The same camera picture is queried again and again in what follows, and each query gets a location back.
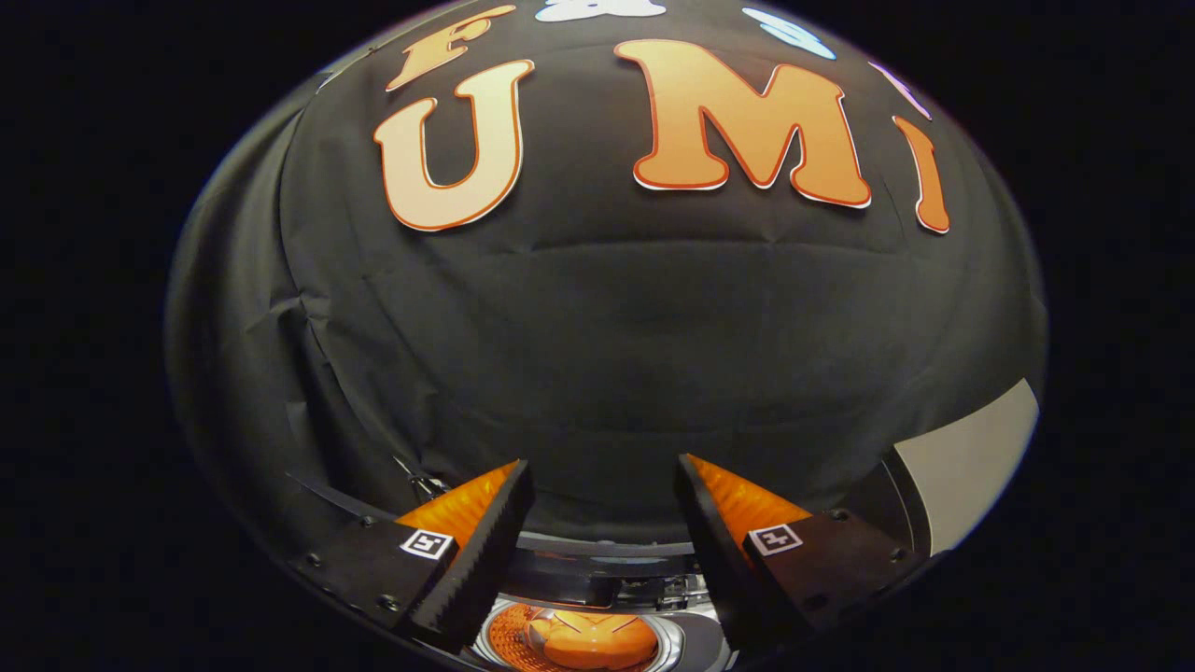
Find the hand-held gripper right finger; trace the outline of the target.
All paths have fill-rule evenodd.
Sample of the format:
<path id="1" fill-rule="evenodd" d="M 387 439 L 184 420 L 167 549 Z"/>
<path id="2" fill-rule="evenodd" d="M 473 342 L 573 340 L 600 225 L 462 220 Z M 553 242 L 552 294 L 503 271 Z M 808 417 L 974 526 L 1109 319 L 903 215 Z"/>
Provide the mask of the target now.
<path id="1" fill-rule="evenodd" d="M 679 456 L 674 488 L 734 650 L 771 653 L 836 629 L 925 562 L 854 511 L 804 511 L 699 456 Z"/>

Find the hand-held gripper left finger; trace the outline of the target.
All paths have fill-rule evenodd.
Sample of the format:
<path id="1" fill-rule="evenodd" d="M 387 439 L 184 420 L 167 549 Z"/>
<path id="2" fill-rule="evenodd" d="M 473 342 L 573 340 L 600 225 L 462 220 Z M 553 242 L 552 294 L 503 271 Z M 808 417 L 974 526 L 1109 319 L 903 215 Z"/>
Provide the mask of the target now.
<path id="1" fill-rule="evenodd" d="M 296 554 L 293 569 L 372 625 L 448 653 L 482 631 L 534 500 L 525 460 L 400 517 L 325 485 L 315 494 L 351 519 Z"/>

